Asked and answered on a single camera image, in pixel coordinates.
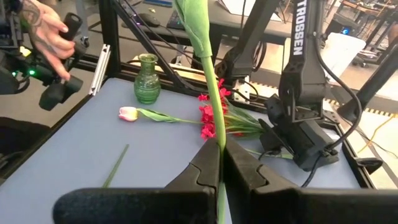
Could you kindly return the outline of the silver aluminium bar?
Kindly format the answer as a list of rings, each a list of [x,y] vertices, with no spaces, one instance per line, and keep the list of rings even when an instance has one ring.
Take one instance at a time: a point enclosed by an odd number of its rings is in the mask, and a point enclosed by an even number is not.
[[[88,93],[91,96],[95,96],[101,88],[110,55],[111,55],[111,46],[108,44],[104,44],[101,49],[101,53],[99,55],[98,63],[95,68],[94,77],[91,82],[91,88]]]

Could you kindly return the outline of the green glass vase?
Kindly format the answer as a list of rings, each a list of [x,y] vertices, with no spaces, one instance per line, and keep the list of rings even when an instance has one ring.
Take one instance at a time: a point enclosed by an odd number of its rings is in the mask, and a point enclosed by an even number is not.
[[[158,57],[154,54],[140,54],[138,59],[141,69],[134,81],[134,93],[137,100],[143,104],[153,104],[160,95],[161,86],[155,64]]]

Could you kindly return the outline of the black desk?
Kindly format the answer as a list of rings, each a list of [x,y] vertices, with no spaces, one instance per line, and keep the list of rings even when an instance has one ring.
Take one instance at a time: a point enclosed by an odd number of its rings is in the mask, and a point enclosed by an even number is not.
[[[190,45],[188,35],[185,33],[185,31],[176,29],[167,30],[164,28],[174,11],[172,8],[140,3],[134,9],[138,13],[148,13],[150,8],[155,9],[153,15],[162,24],[160,27],[153,28],[152,30],[148,30],[146,27],[141,26],[141,29],[150,39],[157,40],[158,38],[155,34],[158,34],[170,43]],[[215,0],[208,0],[208,12],[211,25],[211,35],[225,34],[236,37],[240,36],[241,17],[239,15],[230,14]],[[273,44],[282,45],[285,43],[285,39],[290,37],[290,32],[290,24],[269,21],[264,31],[263,39]]]

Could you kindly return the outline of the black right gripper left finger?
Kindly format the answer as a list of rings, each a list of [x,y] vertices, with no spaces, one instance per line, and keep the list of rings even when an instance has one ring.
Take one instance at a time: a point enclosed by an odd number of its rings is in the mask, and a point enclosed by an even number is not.
[[[220,150],[207,140],[162,189],[86,188],[61,196],[54,224],[216,224]]]

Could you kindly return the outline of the black frame post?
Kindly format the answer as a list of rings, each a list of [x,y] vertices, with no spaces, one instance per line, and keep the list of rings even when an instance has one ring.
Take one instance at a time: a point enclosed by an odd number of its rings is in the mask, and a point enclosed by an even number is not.
[[[107,76],[116,77],[121,71],[119,50],[118,15],[113,7],[113,0],[98,0],[99,16],[103,42],[111,47]]]

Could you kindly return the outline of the person's hand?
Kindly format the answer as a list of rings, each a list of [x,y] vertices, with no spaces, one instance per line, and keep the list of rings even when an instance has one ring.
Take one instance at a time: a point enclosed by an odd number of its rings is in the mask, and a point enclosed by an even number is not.
[[[38,0],[21,0],[21,6],[19,14],[29,25],[32,43],[58,75],[65,81],[69,80],[70,74],[61,60],[73,55],[75,44],[59,34],[68,32],[68,27],[51,7]]]

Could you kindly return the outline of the black computer mouse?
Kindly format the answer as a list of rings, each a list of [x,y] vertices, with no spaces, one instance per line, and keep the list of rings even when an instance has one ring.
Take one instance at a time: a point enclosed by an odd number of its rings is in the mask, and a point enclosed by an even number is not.
[[[136,15],[136,19],[139,20],[139,23],[142,25],[147,25],[149,27],[160,26],[160,22],[154,16],[148,13],[139,13]]]

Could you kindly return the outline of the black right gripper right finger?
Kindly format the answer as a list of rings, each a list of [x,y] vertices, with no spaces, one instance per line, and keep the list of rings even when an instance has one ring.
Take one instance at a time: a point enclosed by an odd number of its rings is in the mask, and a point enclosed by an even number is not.
[[[398,190],[301,188],[226,140],[233,224],[398,224]]]

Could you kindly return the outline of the white bin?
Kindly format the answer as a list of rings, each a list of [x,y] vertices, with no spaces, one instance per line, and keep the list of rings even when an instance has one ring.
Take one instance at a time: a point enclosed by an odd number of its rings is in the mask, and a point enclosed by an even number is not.
[[[357,37],[332,32],[320,54],[327,67],[340,77],[365,45],[365,41]]]

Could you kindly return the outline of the loose green blade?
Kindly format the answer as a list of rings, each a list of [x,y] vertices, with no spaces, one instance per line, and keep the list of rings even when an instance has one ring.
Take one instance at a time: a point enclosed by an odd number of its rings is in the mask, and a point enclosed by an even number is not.
[[[114,178],[114,176],[115,176],[115,174],[116,174],[116,172],[117,172],[117,170],[118,170],[118,168],[120,166],[120,163],[122,162],[122,160],[123,160],[123,158],[124,158],[124,156],[125,156],[125,154],[126,154],[128,149],[129,149],[129,145],[127,144],[127,145],[125,145],[123,151],[120,153],[115,165],[113,166],[111,172],[109,173],[109,175],[106,178],[104,184],[102,185],[102,188],[108,188],[109,187],[109,185],[111,184],[111,182],[112,182],[112,180],[113,180],[113,178]]]

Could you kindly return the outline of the pink tulip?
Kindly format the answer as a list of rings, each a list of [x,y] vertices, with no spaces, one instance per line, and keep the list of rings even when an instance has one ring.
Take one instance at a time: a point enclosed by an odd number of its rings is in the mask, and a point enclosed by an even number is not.
[[[144,108],[135,108],[132,106],[124,106],[119,109],[119,118],[125,121],[136,121],[140,115],[145,116],[156,122],[166,122],[166,123],[193,123],[193,124],[201,124],[199,121],[190,121],[186,119],[176,118],[167,114],[163,114],[154,110],[144,109]]]

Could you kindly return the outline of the green flower stem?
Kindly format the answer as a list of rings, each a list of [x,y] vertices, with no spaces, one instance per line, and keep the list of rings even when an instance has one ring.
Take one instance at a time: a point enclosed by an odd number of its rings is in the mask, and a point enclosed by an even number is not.
[[[224,210],[226,208],[226,189],[223,181],[224,149],[226,146],[226,129],[224,125],[223,107],[219,94],[218,83],[211,59],[210,22],[208,15],[208,0],[173,0],[173,5],[181,18],[185,31],[195,51],[200,58],[206,78],[211,107],[214,115],[216,138],[220,149],[220,183],[218,184],[218,221],[225,224]]]

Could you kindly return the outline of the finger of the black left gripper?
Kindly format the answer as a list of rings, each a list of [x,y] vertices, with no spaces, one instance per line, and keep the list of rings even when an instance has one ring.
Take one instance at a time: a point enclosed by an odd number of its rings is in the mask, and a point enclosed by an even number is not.
[[[258,121],[264,130],[259,140],[265,152],[271,152],[271,154],[276,155],[278,152],[281,152],[282,148],[285,148],[291,155],[294,154],[292,148],[286,143],[286,140],[280,136],[278,127],[270,127],[263,119],[258,119]]]

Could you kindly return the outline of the black keyboard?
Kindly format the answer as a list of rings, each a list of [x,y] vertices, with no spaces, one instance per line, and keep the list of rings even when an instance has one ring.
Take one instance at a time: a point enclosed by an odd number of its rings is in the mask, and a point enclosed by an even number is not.
[[[185,27],[184,27],[182,21],[180,20],[177,11],[173,11],[166,27],[169,29],[185,30]]]

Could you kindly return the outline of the red flower bunch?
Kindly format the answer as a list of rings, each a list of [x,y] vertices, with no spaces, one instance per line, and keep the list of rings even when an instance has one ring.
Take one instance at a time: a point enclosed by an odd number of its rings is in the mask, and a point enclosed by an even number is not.
[[[227,100],[227,97],[232,94],[232,91],[227,90],[223,86],[223,82],[224,79],[221,78],[218,82],[218,89],[224,114],[226,133],[239,138],[258,138],[264,132],[259,121],[243,109],[233,106]],[[201,111],[201,123],[203,124],[201,128],[201,137],[203,139],[215,138],[216,128],[213,108],[210,105],[210,96],[201,94],[198,99],[203,103],[203,105],[199,107]]]

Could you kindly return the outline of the black curved bracket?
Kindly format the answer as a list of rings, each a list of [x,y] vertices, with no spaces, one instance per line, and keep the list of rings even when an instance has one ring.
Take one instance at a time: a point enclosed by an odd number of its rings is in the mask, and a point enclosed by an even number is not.
[[[355,158],[355,162],[358,167],[365,168],[368,174],[372,174],[378,170],[383,165],[383,160],[375,158],[375,157],[367,157],[367,158]]]

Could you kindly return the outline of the black diagonal strut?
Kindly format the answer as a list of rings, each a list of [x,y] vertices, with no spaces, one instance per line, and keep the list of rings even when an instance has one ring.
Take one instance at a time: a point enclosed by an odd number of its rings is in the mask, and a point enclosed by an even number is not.
[[[203,92],[203,89],[192,85],[191,83],[184,80],[173,68],[165,61],[160,52],[156,49],[155,45],[151,42],[150,38],[146,33],[137,25],[135,19],[131,17],[128,12],[123,8],[123,5],[119,0],[110,0],[113,5],[113,9],[117,15],[123,20],[128,26],[130,31],[137,37],[138,41],[142,46],[151,54],[155,54],[158,57],[158,64],[168,78],[173,82],[174,87],[183,90],[186,94],[196,92]]]
[[[357,121],[376,93],[387,83],[390,77],[398,69],[398,44],[394,46],[390,54],[381,62],[370,79],[357,92],[354,99],[349,100],[337,109],[337,113],[344,119],[354,122]]]

